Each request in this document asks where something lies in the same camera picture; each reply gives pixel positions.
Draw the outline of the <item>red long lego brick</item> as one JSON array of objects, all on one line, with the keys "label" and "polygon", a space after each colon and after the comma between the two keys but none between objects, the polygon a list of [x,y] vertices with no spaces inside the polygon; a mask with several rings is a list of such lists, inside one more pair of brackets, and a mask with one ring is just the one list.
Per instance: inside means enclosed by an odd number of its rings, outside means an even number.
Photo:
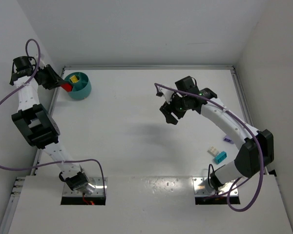
[{"label": "red long lego brick", "polygon": [[73,86],[70,83],[63,83],[61,84],[61,88],[63,88],[66,92],[71,92],[73,89]]}]

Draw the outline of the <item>yellow lego brick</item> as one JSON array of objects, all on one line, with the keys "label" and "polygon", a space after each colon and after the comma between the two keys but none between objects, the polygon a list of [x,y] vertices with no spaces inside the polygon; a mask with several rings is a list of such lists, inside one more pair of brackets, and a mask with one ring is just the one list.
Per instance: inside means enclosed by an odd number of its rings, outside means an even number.
[{"label": "yellow lego brick", "polygon": [[70,77],[70,81],[72,83],[77,83],[79,81],[79,78],[76,75],[73,75],[73,76]]}]

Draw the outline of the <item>lilac lego brick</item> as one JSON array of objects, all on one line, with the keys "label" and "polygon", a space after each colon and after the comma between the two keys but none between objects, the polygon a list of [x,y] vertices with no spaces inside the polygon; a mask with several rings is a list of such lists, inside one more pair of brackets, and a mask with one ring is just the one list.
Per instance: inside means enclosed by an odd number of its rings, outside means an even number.
[{"label": "lilac lego brick", "polygon": [[224,136],[223,141],[228,142],[230,144],[234,144],[233,140],[228,135]]}]

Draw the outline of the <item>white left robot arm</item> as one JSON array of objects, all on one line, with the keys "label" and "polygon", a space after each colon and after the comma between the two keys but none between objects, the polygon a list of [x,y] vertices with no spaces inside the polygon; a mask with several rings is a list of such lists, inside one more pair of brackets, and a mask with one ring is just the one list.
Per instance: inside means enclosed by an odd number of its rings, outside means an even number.
[{"label": "white left robot arm", "polygon": [[37,65],[34,57],[21,56],[13,59],[10,85],[18,91],[19,107],[12,121],[30,146],[46,152],[60,168],[60,180],[73,190],[91,194],[90,180],[79,163],[65,150],[59,141],[60,130],[54,119],[39,101],[38,87],[61,87],[73,90],[71,82],[63,80],[48,64]]}]

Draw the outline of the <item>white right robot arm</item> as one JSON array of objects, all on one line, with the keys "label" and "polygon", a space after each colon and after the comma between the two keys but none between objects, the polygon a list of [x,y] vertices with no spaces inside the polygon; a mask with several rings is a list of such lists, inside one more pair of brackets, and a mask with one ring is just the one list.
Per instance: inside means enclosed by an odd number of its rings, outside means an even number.
[{"label": "white right robot arm", "polygon": [[238,149],[234,161],[218,168],[209,177],[217,190],[239,177],[251,178],[274,160],[273,134],[245,123],[230,111],[209,88],[199,89],[194,78],[187,76],[175,82],[176,89],[157,84],[157,96],[164,97],[160,107],[168,124],[176,125],[186,111],[196,111],[228,135]]}]

